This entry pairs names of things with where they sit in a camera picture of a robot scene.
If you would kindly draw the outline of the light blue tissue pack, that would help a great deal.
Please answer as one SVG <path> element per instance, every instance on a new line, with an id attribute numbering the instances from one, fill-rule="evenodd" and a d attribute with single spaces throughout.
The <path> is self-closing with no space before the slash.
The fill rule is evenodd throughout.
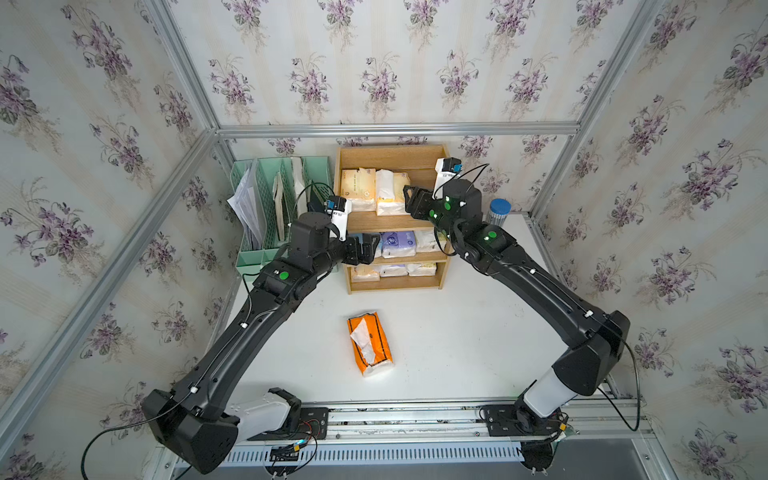
<path id="1" fill-rule="evenodd" d="M 351 234 L 347 237 L 347 252 L 351 260 L 357 264 L 371 264 L 369 233 Z"/>

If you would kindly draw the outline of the orange tissue pack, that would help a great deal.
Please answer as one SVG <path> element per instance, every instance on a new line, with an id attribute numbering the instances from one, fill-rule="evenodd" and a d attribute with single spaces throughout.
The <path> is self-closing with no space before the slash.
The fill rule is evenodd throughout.
<path id="1" fill-rule="evenodd" d="M 346 320 L 355 363 L 363 377 L 383 374 L 394 368 L 389 342 L 377 312 Z"/>

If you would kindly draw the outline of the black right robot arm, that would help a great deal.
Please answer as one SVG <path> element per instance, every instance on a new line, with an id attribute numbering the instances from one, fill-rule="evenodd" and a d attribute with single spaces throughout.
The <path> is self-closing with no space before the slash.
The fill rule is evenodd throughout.
<path id="1" fill-rule="evenodd" d="M 594 394 L 621 359 L 629 319 L 579 297 L 503 227 L 484 221 L 482 195 L 471 182 L 453 178 L 435 192 L 406 186 L 403 195 L 411 217 L 429 221 L 457 256 L 517 294 L 565 343 L 566 351 L 512 406 L 484 416 L 489 427 L 554 440 L 565 428 L 562 406 L 577 396 Z"/>

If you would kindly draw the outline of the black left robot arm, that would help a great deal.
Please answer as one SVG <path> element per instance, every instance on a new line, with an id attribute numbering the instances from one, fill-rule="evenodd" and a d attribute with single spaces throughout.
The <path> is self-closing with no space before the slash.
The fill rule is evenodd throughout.
<path id="1" fill-rule="evenodd" d="M 275 331 L 338 264 L 369 265 L 379 238 L 349 238 L 334 215 L 309 212 L 290 228 L 290 240 L 249 283 L 246 301 L 203 358 L 168 390 L 141 403 L 140 426 L 201 474 L 229 455 L 245 420 L 226 413 L 240 379 Z"/>

